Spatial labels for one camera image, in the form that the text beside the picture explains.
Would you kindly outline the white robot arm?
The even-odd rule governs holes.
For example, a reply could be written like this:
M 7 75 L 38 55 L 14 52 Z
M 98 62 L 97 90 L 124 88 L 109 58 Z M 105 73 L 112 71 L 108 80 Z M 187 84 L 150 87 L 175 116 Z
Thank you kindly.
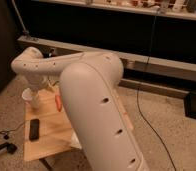
M 45 58 L 28 47 L 11 68 L 34 90 L 44 88 L 47 76 L 59 78 L 65 112 L 93 171 L 150 171 L 119 106 L 116 87 L 123 64 L 118 55 L 90 51 Z

